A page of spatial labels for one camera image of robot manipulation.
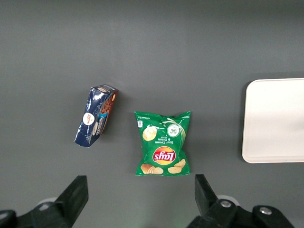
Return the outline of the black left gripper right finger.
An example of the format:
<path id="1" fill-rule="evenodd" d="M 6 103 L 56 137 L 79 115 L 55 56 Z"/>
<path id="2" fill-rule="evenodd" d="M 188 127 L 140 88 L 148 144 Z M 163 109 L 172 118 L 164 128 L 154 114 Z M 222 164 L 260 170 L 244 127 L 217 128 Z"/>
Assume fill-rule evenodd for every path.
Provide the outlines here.
<path id="1" fill-rule="evenodd" d="M 294 225 L 278 209 L 254 206 L 249 212 L 228 198 L 216 196 L 205 175 L 195 175 L 195 201 L 200 215 L 189 228 L 293 228 Z"/>

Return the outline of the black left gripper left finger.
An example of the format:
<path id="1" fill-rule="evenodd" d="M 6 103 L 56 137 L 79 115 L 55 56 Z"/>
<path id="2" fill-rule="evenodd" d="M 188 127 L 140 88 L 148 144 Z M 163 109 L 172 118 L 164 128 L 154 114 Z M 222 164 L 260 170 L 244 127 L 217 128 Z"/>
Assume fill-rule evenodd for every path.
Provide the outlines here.
<path id="1" fill-rule="evenodd" d="M 17 218 L 18 228 L 71 228 L 88 202 L 86 176 L 77 176 L 55 201 L 38 204 Z"/>

